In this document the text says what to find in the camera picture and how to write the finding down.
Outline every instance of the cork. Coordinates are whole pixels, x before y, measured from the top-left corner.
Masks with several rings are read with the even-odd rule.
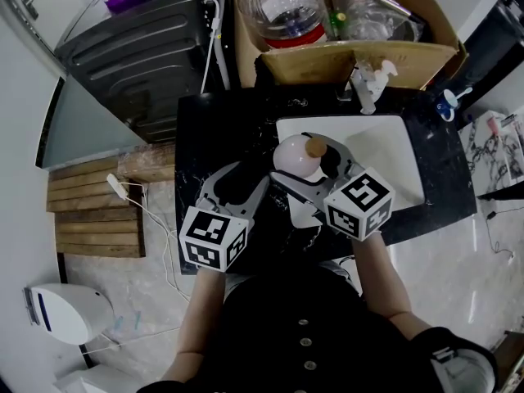
[[[326,151],[328,151],[328,146],[321,138],[312,137],[305,143],[305,152],[314,159],[322,157]]]

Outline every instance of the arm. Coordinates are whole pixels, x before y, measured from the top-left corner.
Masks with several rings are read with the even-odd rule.
[[[178,351],[163,380],[186,382],[196,376],[224,303],[225,274],[199,269],[178,335]]]
[[[363,242],[353,240],[353,252],[369,310],[388,318],[409,340],[428,329],[430,326],[412,313],[408,292],[380,233]]]

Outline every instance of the wooden slat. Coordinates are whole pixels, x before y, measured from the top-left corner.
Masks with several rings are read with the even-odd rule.
[[[58,233],[56,243],[74,245],[139,246],[138,233]]]
[[[70,255],[106,256],[117,258],[140,258],[143,250],[140,246],[101,246],[101,245],[74,245],[58,243],[56,251]]]
[[[68,187],[47,193],[47,201],[70,200],[72,198],[92,197],[93,195],[106,195],[115,193],[115,190],[107,182],[83,185],[82,187]]]
[[[114,208],[112,210],[71,211],[55,214],[55,224],[91,223],[97,221],[127,221],[142,218],[138,207]]]
[[[92,172],[91,174],[81,174],[79,176],[55,180],[49,183],[47,190],[50,192],[57,191],[58,189],[66,189],[68,187],[81,187],[93,183],[107,182],[107,175],[114,173],[116,173],[116,169],[106,169],[99,172]]]
[[[49,182],[69,178],[71,176],[78,176],[79,174],[90,174],[99,170],[116,169],[117,166],[118,156],[93,160],[87,163],[65,167],[64,169],[54,170],[49,174]]]
[[[120,155],[117,174],[142,183],[173,180],[174,144],[140,147]]]
[[[130,206],[130,202],[119,198],[116,194],[109,194],[48,202],[47,211],[100,210],[101,208],[116,208],[120,206]]]
[[[95,223],[63,223],[55,226],[57,233],[138,233],[138,221]]]

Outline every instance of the button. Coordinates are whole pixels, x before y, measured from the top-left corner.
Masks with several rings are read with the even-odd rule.
[[[304,368],[305,368],[306,370],[314,370],[314,369],[317,368],[317,364],[314,363],[313,361],[306,361],[306,362],[304,363]]]

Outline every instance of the black shirt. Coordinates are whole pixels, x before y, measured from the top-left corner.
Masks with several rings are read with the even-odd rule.
[[[443,391],[435,367],[460,350],[495,366],[487,350],[442,327],[407,341],[389,320],[369,312],[343,277],[307,268],[240,284],[224,303],[196,377],[139,393]]]

